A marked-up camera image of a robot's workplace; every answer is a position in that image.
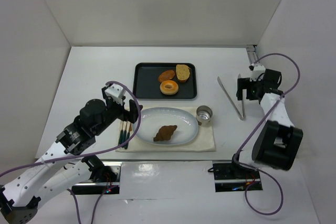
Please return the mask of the metal tongs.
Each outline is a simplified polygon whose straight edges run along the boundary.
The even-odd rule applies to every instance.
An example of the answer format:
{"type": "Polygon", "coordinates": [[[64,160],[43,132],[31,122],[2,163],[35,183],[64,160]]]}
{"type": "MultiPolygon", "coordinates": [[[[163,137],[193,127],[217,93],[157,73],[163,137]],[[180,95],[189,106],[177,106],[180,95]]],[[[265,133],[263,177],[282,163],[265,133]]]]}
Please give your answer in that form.
{"type": "Polygon", "coordinates": [[[244,121],[246,119],[244,100],[241,100],[242,111],[239,111],[238,107],[236,106],[235,102],[233,101],[233,99],[231,98],[231,96],[229,95],[229,93],[227,92],[227,90],[224,87],[224,85],[223,85],[223,83],[222,83],[222,81],[221,81],[221,79],[220,79],[219,76],[217,77],[217,82],[218,82],[219,86],[221,87],[221,89],[223,90],[223,92],[225,93],[225,95],[228,98],[229,102],[231,103],[232,107],[236,111],[239,119],[241,121],[244,121]]]}

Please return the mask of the brown croissant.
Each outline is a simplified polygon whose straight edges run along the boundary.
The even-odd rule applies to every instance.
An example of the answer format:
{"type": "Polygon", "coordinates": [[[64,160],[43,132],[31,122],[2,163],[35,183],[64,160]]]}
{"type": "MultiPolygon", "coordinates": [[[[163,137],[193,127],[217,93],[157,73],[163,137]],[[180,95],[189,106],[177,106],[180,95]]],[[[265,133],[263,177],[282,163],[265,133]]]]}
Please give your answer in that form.
{"type": "Polygon", "coordinates": [[[169,141],[177,129],[177,125],[165,125],[162,126],[155,137],[153,138],[154,142],[169,141]]]}

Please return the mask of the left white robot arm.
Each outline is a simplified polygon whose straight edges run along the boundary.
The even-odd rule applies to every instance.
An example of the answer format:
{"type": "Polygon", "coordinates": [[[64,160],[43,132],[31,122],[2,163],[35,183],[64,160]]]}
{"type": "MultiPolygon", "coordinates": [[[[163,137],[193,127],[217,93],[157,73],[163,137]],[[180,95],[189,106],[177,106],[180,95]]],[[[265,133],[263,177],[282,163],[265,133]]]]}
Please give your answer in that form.
{"type": "Polygon", "coordinates": [[[25,171],[1,188],[1,213],[8,223],[28,223],[46,202],[73,185],[110,177],[111,169],[84,151],[115,120],[137,121],[142,106],[130,100],[126,110],[124,98],[107,95],[88,101],[49,150],[37,162],[22,166],[25,171]]]}

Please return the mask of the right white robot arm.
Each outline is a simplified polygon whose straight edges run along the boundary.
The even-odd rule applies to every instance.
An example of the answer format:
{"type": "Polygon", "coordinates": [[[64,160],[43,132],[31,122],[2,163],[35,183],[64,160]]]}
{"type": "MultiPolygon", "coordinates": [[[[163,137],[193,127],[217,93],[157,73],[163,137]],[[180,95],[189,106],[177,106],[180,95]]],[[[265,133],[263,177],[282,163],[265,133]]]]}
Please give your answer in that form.
{"type": "Polygon", "coordinates": [[[269,166],[288,171],[298,152],[303,131],[289,119],[283,91],[279,90],[282,74],[261,65],[250,67],[251,76],[237,80],[237,100],[257,100],[266,118],[251,151],[251,160],[259,167],[269,166]]]}

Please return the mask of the orange flat bread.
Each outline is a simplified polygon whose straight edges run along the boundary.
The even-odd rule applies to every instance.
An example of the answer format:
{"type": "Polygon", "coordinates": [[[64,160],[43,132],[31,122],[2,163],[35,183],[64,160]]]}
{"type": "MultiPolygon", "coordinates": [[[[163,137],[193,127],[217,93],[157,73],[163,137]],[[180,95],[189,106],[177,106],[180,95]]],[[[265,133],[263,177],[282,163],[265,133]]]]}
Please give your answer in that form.
{"type": "Polygon", "coordinates": [[[162,83],[163,81],[168,81],[172,80],[175,76],[175,71],[174,70],[167,70],[161,73],[158,77],[158,81],[162,83]]]}

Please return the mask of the seeded bread slice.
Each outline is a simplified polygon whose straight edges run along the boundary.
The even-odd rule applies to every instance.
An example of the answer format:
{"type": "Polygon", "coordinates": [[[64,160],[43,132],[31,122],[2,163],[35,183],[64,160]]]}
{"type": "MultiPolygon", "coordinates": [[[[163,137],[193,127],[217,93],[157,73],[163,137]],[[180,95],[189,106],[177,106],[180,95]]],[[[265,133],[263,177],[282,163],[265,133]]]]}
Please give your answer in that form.
{"type": "Polygon", "coordinates": [[[189,66],[182,64],[176,65],[175,72],[179,82],[186,82],[191,75],[189,66]]]}

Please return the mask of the white oval plate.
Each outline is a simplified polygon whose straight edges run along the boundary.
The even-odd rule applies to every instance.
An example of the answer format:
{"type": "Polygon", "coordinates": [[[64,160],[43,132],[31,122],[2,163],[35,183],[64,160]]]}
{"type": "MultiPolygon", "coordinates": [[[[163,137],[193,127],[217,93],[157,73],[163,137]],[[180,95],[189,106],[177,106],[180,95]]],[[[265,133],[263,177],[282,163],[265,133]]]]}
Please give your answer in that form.
{"type": "Polygon", "coordinates": [[[189,112],[167,107],[147,108],[141,111],[141,120],[132,125],[135,136],[144,143],[156,146],[179,146],[190,143],[198,134],[198,122],[189,112]],[[154,142],[158,130],[165,125],[177,125],[169,141],[154,142]]]}

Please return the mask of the black tray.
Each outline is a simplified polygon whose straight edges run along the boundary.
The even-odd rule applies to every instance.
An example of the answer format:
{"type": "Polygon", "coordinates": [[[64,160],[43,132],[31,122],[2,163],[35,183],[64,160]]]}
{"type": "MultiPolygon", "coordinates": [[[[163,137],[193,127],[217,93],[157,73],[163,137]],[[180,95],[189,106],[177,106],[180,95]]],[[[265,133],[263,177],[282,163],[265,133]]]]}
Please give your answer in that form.
{"type": "Polygon", "coordinates": [[[186,63],[190,68],[190,77],[186,82],[179,82],[179,90],[174,95],[166,95],[160,91],[159,76],[167,70],[175,70],[176,62],[142,62],[136,65],[133,80],[133,94],[142,100],[193,100],[197,96],[196,69],[191,63],[186,63]]]}

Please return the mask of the metal cup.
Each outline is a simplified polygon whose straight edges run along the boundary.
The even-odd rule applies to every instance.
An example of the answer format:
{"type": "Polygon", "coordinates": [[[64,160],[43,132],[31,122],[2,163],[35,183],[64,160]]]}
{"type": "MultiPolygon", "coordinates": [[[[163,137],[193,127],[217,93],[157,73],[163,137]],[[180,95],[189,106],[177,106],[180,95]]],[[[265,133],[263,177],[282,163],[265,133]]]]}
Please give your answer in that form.
{"type": "Polygon", "coordinates": [[[213,117],[213,111],[210,107],[201,105],[196,109],[196,119],[199,126],[207,126],[213,117]]]}

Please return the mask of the beige cloth placemat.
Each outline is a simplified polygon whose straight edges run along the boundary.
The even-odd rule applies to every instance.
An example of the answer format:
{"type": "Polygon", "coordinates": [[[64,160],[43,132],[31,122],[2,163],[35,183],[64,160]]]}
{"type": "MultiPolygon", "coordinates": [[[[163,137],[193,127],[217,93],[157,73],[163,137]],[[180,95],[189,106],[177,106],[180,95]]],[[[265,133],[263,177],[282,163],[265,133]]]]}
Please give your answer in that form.
{"type": "MultiPolygon", "coordinates": [[[[166,107],[166,106],[145,106],[143,109],[156,108],[156,107],[166,107]]],[[[195,106],[176,106],[167,108],[177,108],[182,109],[196,118],[195,106]]],[[[190,143],[179,145],[179,146],[156,146],[148,143],[144,143],[137,139],[136,136],[129,142],[128,149],[125,150],[123,147],[117,149],[120,153],[136,153],[136,152],[214,152],[216,151],[215,141],[213,136],[213,128],[209,124],[207,126],[198,125],[198,134],[190,143]]]]}

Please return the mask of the green handled knife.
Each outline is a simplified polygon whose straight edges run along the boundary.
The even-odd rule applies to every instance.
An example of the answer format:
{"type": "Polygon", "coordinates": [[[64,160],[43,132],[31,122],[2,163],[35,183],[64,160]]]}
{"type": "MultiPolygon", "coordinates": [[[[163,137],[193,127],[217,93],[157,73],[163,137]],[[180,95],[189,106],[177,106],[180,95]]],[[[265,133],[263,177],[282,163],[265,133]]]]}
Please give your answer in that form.
{"type": "Polygon", "coordinates": [[[123,131],[123,135],[122,135],[122,139],[121,139],[121,143],[125,142],[127,133],[128,133],[128,122],[126,122],[125,129],[123,131]]]}

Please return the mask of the green handled fork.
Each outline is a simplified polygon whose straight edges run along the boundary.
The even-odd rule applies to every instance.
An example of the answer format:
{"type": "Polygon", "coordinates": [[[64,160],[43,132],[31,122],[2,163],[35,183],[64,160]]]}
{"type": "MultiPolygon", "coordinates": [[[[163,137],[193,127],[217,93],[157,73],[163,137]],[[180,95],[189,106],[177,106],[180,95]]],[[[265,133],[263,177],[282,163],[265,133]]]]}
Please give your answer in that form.
{"type": "Polygon", "coordinates": [[[121,124],[121,130],[120,130],[120,133],[119,133],[118,145],[121,145],[123,143],[123,139],[124,139],[124,121],[121,124]]]}

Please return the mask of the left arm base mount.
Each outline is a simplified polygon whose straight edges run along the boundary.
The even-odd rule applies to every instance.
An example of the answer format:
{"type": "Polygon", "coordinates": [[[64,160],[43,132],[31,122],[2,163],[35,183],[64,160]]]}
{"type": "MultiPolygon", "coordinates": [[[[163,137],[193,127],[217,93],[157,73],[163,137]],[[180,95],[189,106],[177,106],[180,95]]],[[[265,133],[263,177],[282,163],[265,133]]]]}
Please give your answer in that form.
{"type": "Polygon", "coordinates": [[[72,192],[75,195],[99,195],[104,192],[107,195],[115,195],[120,192],[121,163],[102,161],[97,156],[84,157],[80,161],[72,161],[66,169],[75,168],[78,172],[85,172],[85,180],[73,185],[72,192]]]}

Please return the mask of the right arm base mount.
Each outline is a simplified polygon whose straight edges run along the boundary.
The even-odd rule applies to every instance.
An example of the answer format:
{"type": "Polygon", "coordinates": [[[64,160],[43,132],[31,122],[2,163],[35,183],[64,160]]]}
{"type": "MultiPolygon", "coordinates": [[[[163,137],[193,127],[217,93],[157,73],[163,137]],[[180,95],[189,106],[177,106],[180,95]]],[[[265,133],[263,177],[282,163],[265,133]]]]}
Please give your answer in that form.
{"type": "Polygon", "coordinates": [[[246,189],[248,191],[263,190],[258,171],[238,166],[233,162],[213,162],[207,172],[213,174],[217,193],[245,191],[246,189]]]}

